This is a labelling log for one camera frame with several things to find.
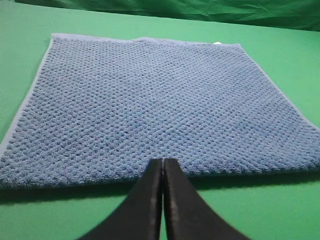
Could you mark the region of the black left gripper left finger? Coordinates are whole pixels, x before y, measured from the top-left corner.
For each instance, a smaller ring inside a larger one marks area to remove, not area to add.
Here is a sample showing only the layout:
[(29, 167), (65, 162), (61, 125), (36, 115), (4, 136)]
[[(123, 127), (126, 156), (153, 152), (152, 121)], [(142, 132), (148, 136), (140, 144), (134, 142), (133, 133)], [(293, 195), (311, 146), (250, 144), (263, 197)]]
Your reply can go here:
[(123, 202), (81, 240), (158, 240), (163, 206), (163, 162), (149, 161)]

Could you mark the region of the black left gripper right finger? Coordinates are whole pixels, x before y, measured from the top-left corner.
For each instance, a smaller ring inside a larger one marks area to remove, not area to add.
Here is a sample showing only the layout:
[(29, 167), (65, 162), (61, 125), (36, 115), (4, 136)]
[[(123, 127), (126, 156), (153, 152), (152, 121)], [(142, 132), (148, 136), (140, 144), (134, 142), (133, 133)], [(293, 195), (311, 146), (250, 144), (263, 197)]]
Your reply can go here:
[(168, 240), (248, 240), (200, 197), (177, 159), (163, 162), (163, 197)]

